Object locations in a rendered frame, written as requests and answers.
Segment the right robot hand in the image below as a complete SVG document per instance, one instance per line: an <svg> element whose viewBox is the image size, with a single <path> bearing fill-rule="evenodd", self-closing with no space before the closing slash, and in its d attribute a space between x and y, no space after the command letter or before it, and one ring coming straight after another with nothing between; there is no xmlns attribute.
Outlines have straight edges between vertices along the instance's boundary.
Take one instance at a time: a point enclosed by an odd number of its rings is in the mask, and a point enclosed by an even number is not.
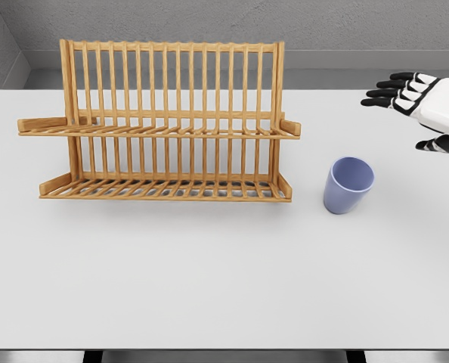
<svg viewBox="0 0 449 363"><path fill-rule="evenodd" d="M366 96L361 101L363 106L396 110L440 134L418 142L417 150L449 154L449 78L418 72L393 73Z"/></svg>

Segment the blue-purple plastic cup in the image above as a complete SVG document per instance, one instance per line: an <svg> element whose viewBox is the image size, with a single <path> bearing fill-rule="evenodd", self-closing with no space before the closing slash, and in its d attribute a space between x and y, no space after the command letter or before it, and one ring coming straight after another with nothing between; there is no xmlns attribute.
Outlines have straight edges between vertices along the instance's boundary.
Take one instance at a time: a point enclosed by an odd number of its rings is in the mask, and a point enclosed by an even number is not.
<svg viewBox="0 0 449 363"><path fill-rule="evenodd" d="M330 168L324 189L324 206L334 214L352 210L374 183L372 168L362 159L342 157Z"/></svg>

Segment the wooden two-tier dish rack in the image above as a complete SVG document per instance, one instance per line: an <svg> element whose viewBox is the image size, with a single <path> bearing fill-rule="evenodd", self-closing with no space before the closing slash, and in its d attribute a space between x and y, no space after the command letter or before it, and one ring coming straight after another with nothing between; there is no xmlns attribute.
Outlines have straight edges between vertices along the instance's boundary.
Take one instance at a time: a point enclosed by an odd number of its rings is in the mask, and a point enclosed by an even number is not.
<svg viewBox="0 0 449 363"><path fill-rule="evenodd" d="M60 41L64 114L20 119L63 136L70 170L46 199L289 202L280 143L282 42Z"/></svg>

